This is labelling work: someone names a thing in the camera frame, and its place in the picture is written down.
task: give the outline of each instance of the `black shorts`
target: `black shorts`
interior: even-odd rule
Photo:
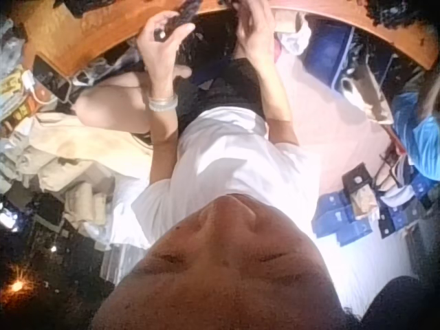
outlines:
[[[179,135],[201,113],[217,107],[241,107],[265,119],[259,80],[245,58],[231,60],[207,91],[182,78],[176,80],[175,91],[179,96]]]

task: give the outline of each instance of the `blue shirt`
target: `blue shirt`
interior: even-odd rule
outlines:
[[[394,98],[391,105],[394,130],[417,170],[429,179],[440,181],[439,119],[430,115],[418,122],[418,99],[416,92],[402,93]]]

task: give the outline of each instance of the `phone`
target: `phone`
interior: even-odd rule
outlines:
[[[53,67],[47,64],[40,56],[35,56],[34,69],[32,70],[35,80],[49,89],[62,103],[69,100],[72,83],[61,76]]]

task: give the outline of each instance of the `silver bangle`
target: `silver bangle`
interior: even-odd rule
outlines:
[[[179,98],[176,94],[172,98],[158,100],[148,97],[148,107],[154,112],[172,111],[177,108]]]

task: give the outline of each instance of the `charger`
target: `charger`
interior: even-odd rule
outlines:
[[[21,81],[23,82],[23,86],[25,87],[25,90],[30,92],[32,96],[34,96],[35,101],[37,101],[41,105],[50,105],[57,101],[57,98],[52,97],[52,99],[48,102],[44,102],[40,100],[36,94],[35,94],[35,78],[34,74],[30,70],[26,70],[21,75]]]

